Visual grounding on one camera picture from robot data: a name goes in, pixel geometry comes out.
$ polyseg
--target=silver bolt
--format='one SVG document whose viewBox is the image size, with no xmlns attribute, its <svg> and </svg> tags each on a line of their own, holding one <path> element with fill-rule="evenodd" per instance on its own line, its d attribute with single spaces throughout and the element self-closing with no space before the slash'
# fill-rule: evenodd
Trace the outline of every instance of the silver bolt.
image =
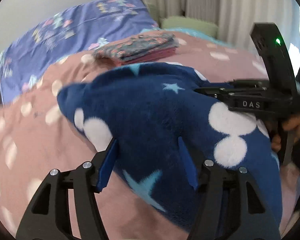
<svg viewBox="0 0 300 240">
<path fill-rule="evenodd" d="M 240 171 L 240 173 L 244 173 L 244 174 L 246 174 L 248 172 L 246 167 L 240 167 L 239 171 Z"/>
<path fill-rule="evenodd" d="M 57 169 L 53 169 L 53 170 L 50 171 L 50 175 L 51 175 L 51 176 L 55 176 L 55 175 L 58 174 L 58 172 L 59 172 L 59 171 L 58 171 Z"/>
<path fill-rule="evenodd" d="M 211 167 L 214 165 L 213 161 L 212 160 L 205 160 L 204 161 L 204 165 L 208 166 L 208 167 Z"/>
<path fill-rule="evenodd" d="M 82 167 L 85 168 L 85 169 L 88 169 L 92 166 L 92 163 L 91 162 L 85 162 L 84 164 L 82 164 Z"/>
</svg>

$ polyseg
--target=navy blue fleece blanket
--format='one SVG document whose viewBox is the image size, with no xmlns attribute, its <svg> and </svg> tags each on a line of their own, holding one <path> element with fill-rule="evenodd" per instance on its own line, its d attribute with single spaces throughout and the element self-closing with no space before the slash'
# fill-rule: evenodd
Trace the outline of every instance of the navy blue fleece blanket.
<svg viewBox="0 0 300 240">
<path fill-rule="evenodd" d="M 110 70 L 58 95 L 61 112 L 97 151 L 114 137 L 114 170 L 144 201 L 189 230 L 200 196 L 182 161 L 182 139 L 223 167 L 254 176 L 279 226 L 282 195 L 277 156 L 264 124 L 194 92 L 212 86 L 193 68 L 141 63 Z"/>
</svg>

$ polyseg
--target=pink blanket with white spots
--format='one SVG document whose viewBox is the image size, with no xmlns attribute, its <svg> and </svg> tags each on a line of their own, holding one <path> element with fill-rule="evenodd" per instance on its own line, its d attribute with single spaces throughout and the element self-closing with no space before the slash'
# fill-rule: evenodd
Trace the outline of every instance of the pink blanket with white spots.
<svg viewBox="0 0 300 240">
<path fill-rule="evenodd" d="M 193 67 L 210 82 L 266 78 L 266 69 L 259 56 L 184 33 L 173 34 L 180 47 L 175 55 L 160 62 Z M 92 81 L 113 67 L 94 62 L 91 53 L 80 52 L 52 64 L 29 92 L 0 108 L 0 221 L 12 235 L 34 192 L 51 169 L 75 169 L 95 154 L 94 146 L 60 113 L 56 101 L 62 86 Z M 293 212 L 299 175 L 293 166 L 281 170 L 282 232 Z M 187 238 L 185 231 L 133 194 L 114 173 L 108 187 L 96 195 L 96 199 L 110 239 Z M 70 215 L 74 235 L 79 236 L 72 195 Z"/>
</svg>

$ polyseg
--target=human hand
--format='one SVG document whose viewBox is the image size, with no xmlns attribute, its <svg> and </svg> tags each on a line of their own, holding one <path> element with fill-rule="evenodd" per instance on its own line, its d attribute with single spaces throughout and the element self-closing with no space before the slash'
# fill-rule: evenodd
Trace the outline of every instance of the human hand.
<svg viewBox="0 0 300 240">
<path fill-rule="evenodd" d="M 296 143 L 300 139 L 300 114 L 292 115 L 287 121 L 282 123 L 282 128 L 284 131 L 294 131 Z M 274 152 L 278 152 L 281 149 L 281 138 L 279 134 L 273 136 L 271 140 L 271 148 Z"/>
</svg>

